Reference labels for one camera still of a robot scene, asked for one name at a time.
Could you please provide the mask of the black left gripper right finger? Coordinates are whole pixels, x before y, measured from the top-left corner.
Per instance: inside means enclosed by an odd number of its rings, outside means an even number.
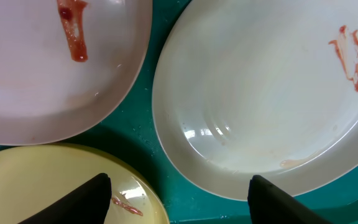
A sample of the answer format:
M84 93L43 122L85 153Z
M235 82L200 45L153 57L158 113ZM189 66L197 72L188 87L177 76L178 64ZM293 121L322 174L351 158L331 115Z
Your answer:
M255 175L250 180L247 201L253 224L328 223L260 175Z

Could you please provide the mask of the white plate with ketchup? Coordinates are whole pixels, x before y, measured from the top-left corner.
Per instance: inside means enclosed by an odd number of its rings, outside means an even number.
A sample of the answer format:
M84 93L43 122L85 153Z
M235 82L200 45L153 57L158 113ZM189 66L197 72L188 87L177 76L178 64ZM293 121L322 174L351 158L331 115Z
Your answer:
M0 0L0 145L44 144L92 128L144 62L151 0Z

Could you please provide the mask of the cream white plate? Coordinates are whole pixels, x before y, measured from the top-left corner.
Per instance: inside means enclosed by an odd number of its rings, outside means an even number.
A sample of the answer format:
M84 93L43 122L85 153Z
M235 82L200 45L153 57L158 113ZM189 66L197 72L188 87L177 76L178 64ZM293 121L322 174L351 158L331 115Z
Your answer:
M297 196L358 166L358 0L192 1L162 49L152 111L179 173L247 200Z

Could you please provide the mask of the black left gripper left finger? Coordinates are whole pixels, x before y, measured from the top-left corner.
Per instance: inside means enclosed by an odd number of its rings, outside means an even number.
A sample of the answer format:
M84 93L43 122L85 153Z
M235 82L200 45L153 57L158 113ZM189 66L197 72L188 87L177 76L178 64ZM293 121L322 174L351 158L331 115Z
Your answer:
M100 173L20 224L103 224L111 196L111 179Z

